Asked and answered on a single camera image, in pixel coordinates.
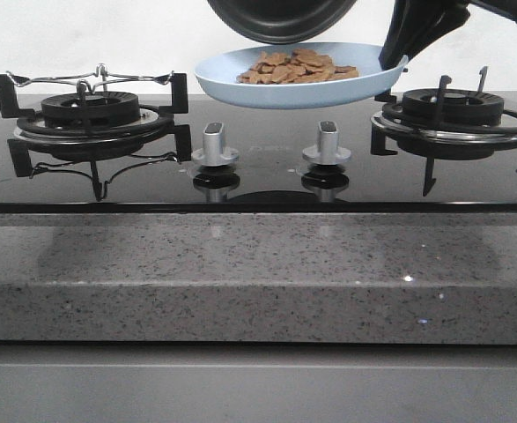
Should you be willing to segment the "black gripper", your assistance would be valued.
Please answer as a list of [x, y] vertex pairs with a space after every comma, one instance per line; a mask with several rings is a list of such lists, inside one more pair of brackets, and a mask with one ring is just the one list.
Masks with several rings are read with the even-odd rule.
[[517, 0], [395, 1], [388, 35], [380, 52], [383, 70], [394, 68], [404, 56], [415, 57], [436, 40], [464, 25], [469, 19], [467, 6], [473, 4], [517, 24]]

